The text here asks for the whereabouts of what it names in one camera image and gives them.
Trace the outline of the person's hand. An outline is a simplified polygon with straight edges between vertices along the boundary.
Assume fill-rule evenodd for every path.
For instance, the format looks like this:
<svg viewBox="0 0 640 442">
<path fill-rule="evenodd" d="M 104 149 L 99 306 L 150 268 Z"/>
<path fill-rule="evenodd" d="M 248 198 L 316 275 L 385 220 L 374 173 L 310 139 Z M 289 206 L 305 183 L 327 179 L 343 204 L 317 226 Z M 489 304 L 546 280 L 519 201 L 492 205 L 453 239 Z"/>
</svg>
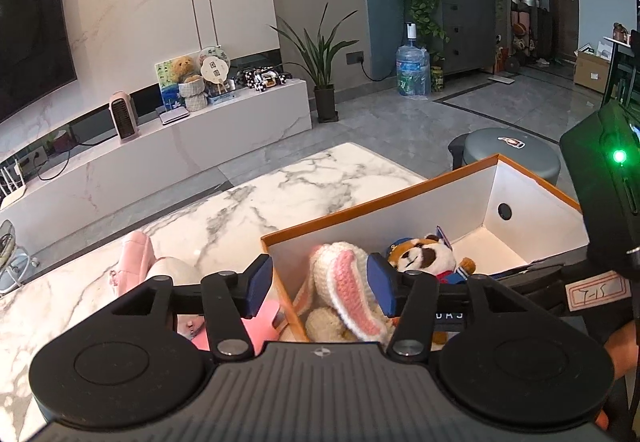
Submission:
<svg viewBox="0 0 640 442">
<path fill-rule="evenodd" d="M 613 362 L 615 380 L 634 370 L 634 393 L 628 410 L 628 426 L 632 428 L 639 408 L 639 323 L 630 322 L 613 332 L 604 347 Z"/>
</svg>

